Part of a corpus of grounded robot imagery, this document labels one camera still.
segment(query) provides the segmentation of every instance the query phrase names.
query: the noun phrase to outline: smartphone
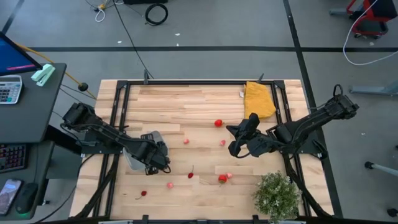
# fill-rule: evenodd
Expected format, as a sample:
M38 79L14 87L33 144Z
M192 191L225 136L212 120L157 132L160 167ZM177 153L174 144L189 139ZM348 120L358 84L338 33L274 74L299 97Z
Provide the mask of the smartphone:
M9 179L6 181L0 192L0 215L7 215L21 185L21 180Z

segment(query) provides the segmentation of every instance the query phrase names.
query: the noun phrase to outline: strawberry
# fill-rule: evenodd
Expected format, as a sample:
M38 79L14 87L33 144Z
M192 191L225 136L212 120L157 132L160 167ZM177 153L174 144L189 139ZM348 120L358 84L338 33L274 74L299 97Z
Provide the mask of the strawberry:
M225 184L226 181L227 181L227 177L225 175L218 176L218 182L220 184Z
M221 127L221 126L223 125L223 120L220 120L220 119L216 120L216 121L214 122L214 125L215 125L216 127Z

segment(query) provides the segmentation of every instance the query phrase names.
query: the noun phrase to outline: yellow cloth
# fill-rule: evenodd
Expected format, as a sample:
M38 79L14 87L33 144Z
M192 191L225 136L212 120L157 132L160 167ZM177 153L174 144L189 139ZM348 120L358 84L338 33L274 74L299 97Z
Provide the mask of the yellow cloth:
M256 113L259 118L268 118L275 111L276 108L267 87L255 82L246 82L244 89L244 117L248 119L251 113Z

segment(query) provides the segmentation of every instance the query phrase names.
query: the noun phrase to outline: computer monitor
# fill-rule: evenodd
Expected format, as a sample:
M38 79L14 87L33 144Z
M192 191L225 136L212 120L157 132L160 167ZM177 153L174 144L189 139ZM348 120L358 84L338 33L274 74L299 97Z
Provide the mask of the computer monitor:
M39 63L0 32L0 76L41 69Z

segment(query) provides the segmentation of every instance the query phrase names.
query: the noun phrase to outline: wooden table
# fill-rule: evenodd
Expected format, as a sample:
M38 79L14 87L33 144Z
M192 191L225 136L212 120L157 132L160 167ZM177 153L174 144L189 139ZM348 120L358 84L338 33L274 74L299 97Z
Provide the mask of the wooden table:
M292 119L308 115L300 80L284 80ZM117 80L102 80L96 102L96 114L109 122ZM240 219L249 220L259 214L251 194L260 176L281 170L285 174L282 156L267 153L259 158L237 159L230 156L228 144L234 140L225 128L215 128L214 120L224 125L237 125L244 116L242 85L136 85L132 86L127 109L127 134L141 134L158 130L170 149L171 174L160 172L146 176L132 171L125 158L120 157L116 177L111 219ZM278 91L279 101L282 97ZM119 123L121 103L116 124ZM263 119L258 129L275 126L276 117ZM226 145L220 146L221 140ZM98 185L102 155L95 155L81 169L70 215L77 214L91 198ZM303 175L307 189L328 213L333 213L321 162L301 154ZM194 166L191 179L187 177ZM218 175L234 174L226 184L219 185ZM173 189L166 187L174 184ZM141 191L147 195L139 200ZM267 215L259 214L261 219Z

